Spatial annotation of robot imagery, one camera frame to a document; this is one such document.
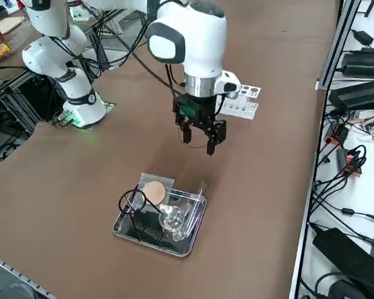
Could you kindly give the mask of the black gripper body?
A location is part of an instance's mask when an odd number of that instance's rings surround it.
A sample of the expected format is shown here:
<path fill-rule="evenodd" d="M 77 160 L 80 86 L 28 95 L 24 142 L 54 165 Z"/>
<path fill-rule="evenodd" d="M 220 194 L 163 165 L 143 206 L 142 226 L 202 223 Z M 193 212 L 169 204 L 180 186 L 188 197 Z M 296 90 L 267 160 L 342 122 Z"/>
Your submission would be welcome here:
<path fill-rule="evenodd" d="M 182 94 L 174 99 L 174 113 L 177 125 L 187 122 L 201 123 L 214 119 L 217 96 L 195 97 Z"/>

